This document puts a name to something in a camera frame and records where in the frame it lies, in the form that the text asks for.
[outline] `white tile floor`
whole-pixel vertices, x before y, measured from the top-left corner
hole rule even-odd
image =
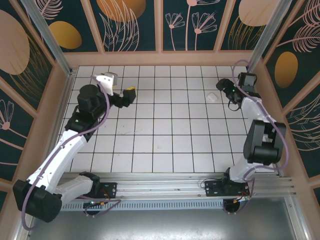
[[[115,92],[135,86],[137,99],[111,108],[67,172],[225,172],[242,155],[249,121],[216,88],[219,78],[232,76],[230,66],[80,66],[63,126],[79,89],[108,71],[118,74]],[[207,99],[209,93],[218,100]]]

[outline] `wall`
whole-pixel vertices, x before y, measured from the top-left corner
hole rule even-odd
[[[43,161],[66,75],[15,1],[0,3],[0,233],[19,223],[12,186]]]
[[[279,0],[43,2],[35,1],[66,59],[77,67],[248,60]]]
[[[319,1],[296,1],[255,70],[266,108],[287,126],[284,173],[292,177],[314,239],[320,238],[319,16]]]

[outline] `metal post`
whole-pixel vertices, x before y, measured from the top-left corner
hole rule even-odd
[[[259,62],[262,54],[264,53],[266,47],[268,46],[271,38],[275,34],[278,26],[280,25],[283,17],[285,16],[287,10],[290,7],[292,0],[281,0],[276,6],[268,24],[265,26],[261,37],[259,38],[253,53],[250,57],[248,64],[248,72],[252,73],[255,69],[257,63]]]
[[[32,0],[21,0],[21,3],[34,22],[38,31],[41,33],[46,44],[49,46],[55,59],[61,65],[65,74],[69,76],[71,74],[71,67],[69,66],[60,46],[57,44],[55,37],[52,35],[47,22],[38,10],[36,3]]]

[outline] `enclosure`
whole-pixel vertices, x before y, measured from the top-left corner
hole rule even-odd
[[[99,221],[110,235],[92,239],[234,239],[234,218],[239,239],[319,239],[319,16],[319,0],[1,1],[0,238],[88,238],[77,226]],[[239,60],[249,64],[240,62],[233,73]],[[216,84],[247,71],[256,74],[268,113],[286,125],[289,162],[283,170],[259,169],[252,203],[225,217],[223,198],[206,197],[200,183],[220,178],[243,155],[251,122]],[[118,76],[114,93],[135,87],[137,97],[110,109],[60,183],[86,171],[118,183],[123,204],[194,205],[123,205],[91,221],[68,205],[53,222],[25,231],[13,184],[52,151],[80,88],[106,72]],[[278,167],[285,158],[283,151]],[[254,223],[259,211],[267,226]],[[177,221],[168,227],[168,219]],[[69,232],[55,235],[72,220]],[[208,229],[217,224],[221,229]]]

